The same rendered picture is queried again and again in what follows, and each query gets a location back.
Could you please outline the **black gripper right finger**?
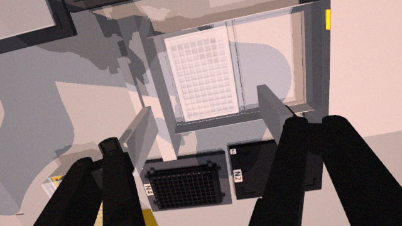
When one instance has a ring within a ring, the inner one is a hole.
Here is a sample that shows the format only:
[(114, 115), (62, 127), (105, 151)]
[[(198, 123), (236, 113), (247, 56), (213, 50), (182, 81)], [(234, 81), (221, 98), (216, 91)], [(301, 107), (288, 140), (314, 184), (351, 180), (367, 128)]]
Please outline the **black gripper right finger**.
[(322, 155), (350, 226), (402, 226), (401, 185), (345, 117), (308, 123), (266, 84), (257, 93), (278, 147), (248, 226), (302, 226), (308, 155)]

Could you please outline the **yellow open-top bin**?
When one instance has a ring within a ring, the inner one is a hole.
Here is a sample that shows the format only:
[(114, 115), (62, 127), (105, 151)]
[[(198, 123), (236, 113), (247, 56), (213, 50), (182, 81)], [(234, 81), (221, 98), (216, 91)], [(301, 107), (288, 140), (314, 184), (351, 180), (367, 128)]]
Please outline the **yellow open-top bin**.
[(158, 226), (151, 209), (142, 210), (146, 226)]

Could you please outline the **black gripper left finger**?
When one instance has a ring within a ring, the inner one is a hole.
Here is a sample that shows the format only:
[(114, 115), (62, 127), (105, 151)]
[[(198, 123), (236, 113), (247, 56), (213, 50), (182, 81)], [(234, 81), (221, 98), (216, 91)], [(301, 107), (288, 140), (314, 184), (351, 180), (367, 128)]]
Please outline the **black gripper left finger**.
[(94, 226), (101, 203), (102, 226), (146, 226), (134, 176), (158, 132), (151, 106), (143, 107), (119, 140), (99, 143), (102, 159), (74, 162), (33, 226)]

